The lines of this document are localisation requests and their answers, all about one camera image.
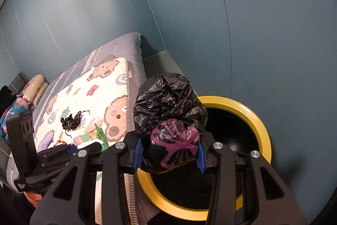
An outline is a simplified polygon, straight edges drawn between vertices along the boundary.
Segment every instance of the plastic wrapper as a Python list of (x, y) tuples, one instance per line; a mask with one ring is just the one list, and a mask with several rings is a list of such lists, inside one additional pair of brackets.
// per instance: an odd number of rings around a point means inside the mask
[(158, 74), (145, 81), (134, 106), (144, 147), (141, 169), (162, 173), (194, 160), (206, 121), (206, 108), (183, 75)]

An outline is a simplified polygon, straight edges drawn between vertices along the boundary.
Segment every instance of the yellow rim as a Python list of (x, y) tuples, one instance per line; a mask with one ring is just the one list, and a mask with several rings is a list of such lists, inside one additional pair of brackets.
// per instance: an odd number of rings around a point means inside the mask
[[(231, 111), (232, 113), (241, 117), (252, 128), (255, 136), (257, 137), (260, 153), (270, 163), (272, 158), (272, 150), (268, 132), (258, 116), (245, 105), (225, 97), (219, 96), (201, 96), (199, 100), (205, 107), (220, 108)], [(144, 193), (159, 209), (174, 217), (192, 220), (192, 221), (205, 221), (208, 215), (207, 210), (195, 210), (181, 207), (169, 201), (164, 197), (154, 185), (151, 175), (137, 170), (137, 177)], [(236, 198), (236, 210), (241, 209), (243, 206), (242, 194)]]

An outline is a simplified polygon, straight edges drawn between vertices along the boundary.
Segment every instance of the silver bolt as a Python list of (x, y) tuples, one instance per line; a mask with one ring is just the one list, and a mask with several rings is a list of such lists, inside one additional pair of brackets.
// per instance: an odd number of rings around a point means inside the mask
[(117, 149), (123, 149), (123, 148), (125, 147), (125, 143), (124, 143), (124, 142), (117, 142), (117, 143), (115, 144), (115, 147), (116, 147)]
[(213, 147), (214, 147), (215, 149), (220, 150), (220, 149), (223, 148), (223, 144), (222, 144), (221, 142), (214, 142), (214, 143), (213, 143)]
[(255, 159), (260, 156), (260, 153), (258, 151), (251, 151), (250, 152), (251, 156), (254, 157)]
[(83, 158), (87, 155), (87, 151), (86, 150), (81, 150), (77, 153), (77, 155), (80, 157), (80, 158)]

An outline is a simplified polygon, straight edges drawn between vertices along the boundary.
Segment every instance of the yellow and black trash can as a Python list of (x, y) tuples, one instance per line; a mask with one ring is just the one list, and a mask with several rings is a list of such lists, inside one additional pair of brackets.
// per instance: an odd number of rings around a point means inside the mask
[[(248, 153), (258, 150), (271, 162), (268, 132), (253, 111), (225, 97), (201, 96), (199, 99), (208, 112), (206, 131), (211, 132), (216, 141), (233, 151)], [(191, 221), (207, 219), (214, 175), (201, 174), (196, 162), (163, 174), (149, 174), (138, 169), (137, 177), (144, 193), (163, 212)], [(238, 173), (237, 211), (242, 208), (243, 200), (241, 175)]]

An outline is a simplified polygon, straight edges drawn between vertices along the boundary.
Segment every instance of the human hand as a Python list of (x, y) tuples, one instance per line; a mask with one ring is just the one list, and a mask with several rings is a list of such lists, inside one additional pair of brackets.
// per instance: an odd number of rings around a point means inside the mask
[(36, 194), (33, 191), (24, 191), (24, 194), (27, 197), (28, 201), (35, 206), (35, 208), (39, 205), (40, 201), (42, 200), (42, 195)]

